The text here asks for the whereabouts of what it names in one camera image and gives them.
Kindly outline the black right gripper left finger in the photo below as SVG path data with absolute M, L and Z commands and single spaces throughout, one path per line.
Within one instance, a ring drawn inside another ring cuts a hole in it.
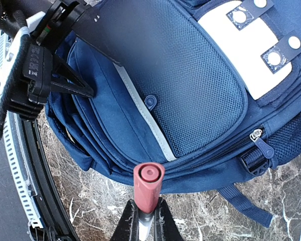
M 138 241 L 139 240 L 139 215 L 138 207 L 130 199 L 122 213 L 116 229 L 110 238 L 111 241 Z

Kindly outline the red white pen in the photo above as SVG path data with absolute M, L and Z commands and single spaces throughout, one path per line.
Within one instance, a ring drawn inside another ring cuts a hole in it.
M 138 239 L 146 240 L 154 220 L 165 168 L 155 162 L 141 163 L 133 170 L 134 202 L 138 207 Z

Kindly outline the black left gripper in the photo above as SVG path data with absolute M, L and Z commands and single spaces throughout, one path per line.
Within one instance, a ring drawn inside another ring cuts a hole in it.
M 90 20 L 85 1 L 0 1 L 0 31 L 12 40 L 6 55 L 6 84 L 0 121 L 8 112 L 33 121 L 52 92 L 93 97 L 94 90 L 57 49 Z

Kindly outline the navy blue student backpack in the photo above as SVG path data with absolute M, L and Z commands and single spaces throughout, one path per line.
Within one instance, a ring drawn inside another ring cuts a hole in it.
M 100 1 L 91 34 L 58 53 L 94 90 L 51 93 L 51 129 L 74 161 L 123 184 L 164 166 L 163 193 L 236 188 L 301 153 L 301 1 Z

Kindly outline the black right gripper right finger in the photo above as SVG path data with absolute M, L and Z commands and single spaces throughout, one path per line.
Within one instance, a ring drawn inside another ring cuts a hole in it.
M 167 202 L 161 197 L 154 211 L 154 240 L 184 240 L 175 224 Z

